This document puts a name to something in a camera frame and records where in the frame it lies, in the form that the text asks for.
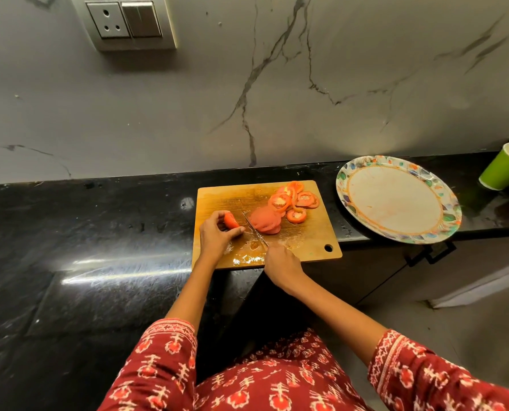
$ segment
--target floor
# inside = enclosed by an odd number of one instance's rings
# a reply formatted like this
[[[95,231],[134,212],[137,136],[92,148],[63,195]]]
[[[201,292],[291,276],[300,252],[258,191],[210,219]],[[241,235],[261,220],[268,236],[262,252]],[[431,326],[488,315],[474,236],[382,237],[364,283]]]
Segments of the floor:
[[[364,312],[467,368],[476,378],[509,388],[509,289],[468,306],[433,310],[423,303],[406,303],[366,306]],[[313,326],[367,404],[386,410],[361,361],[324,323]]]

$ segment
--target hand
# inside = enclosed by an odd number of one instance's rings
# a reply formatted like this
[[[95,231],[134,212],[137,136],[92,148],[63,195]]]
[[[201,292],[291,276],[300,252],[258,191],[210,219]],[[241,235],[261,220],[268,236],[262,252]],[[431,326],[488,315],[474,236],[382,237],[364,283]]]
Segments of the hand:
[[[294,295],[295,287],[302,285],[303,279],[307,278],[298,257],[277,243],[268,245],[264,271],[272,283],[290,295]]]
[[[208,260],[214,263],[214,265],[217,265],[222,255],[224,255],[228,242],[230,242],[232,238],[241,235],[245,230],[243,226],[240,226],[239,228],[225,231],[224,214],[226,212],[229,212],[229,210],[217,210],[213,212],[210,218],[204,221],[199,227],[201,236],[201,254],[199,258]]]

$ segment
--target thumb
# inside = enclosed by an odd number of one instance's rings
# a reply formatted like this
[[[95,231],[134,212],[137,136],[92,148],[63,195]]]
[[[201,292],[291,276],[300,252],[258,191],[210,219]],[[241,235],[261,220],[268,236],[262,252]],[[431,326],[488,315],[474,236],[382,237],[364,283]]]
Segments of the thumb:
[[[228,239],[232,239],[232,238],[238,237],[244,231],[245,231],[245,228],[243,226],[240,226],[239,228],[233,228],[233,229],[229,230],[225,234],[228,237]]]

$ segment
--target sleeve cuff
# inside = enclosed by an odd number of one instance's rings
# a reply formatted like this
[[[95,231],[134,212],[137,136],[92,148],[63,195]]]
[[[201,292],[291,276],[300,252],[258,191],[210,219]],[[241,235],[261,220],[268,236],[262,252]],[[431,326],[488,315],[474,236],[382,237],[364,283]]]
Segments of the sleeve cuff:
[[[154,322],[142,334],[141,339],[155,336],[162,333],[180,333],[191,343],[192,352],[197,351],[197,338],[195,337],[194,327],[186,320],[165,318]]]
[[[397,361],[399,354],[409,341],[401,333],[388,330],[378,342],[372,355],[371,362],[368,364],[368,381],[380,395],[386,381],[389,378],[390,367]]]

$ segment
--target patterned sleeve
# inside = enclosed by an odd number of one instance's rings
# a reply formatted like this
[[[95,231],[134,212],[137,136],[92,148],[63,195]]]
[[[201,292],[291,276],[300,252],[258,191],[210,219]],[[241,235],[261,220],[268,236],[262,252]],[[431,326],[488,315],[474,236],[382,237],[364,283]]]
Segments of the patterned sleeve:
[[[193,410],[196,349],[188,322],[158,320],[144,332],[98,410]]]
[[[509,411],[509,389],[475,379],[392,330],[374,351],[368,381],[391,411]]]

